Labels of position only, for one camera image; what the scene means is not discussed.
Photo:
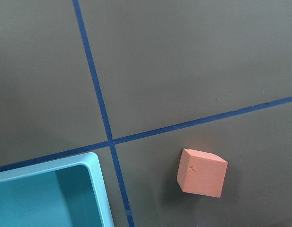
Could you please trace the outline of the blue tray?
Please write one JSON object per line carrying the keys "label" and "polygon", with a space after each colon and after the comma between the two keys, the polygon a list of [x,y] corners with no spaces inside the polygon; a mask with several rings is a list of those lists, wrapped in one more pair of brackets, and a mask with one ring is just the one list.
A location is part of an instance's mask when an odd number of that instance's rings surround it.
{"label": "blue tray", "polygon": [[0,172],[0,227],[112,227],[98,156]]}

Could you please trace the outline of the near orange block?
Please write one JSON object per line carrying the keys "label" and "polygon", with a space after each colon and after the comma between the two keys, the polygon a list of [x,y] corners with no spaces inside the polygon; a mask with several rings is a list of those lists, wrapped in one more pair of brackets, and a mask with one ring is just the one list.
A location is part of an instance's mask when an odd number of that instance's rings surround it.
{"label": "near orange block", "polygon": [[199,150],[182,150],[177,182],[183,192],[221,197],[228,162]]}

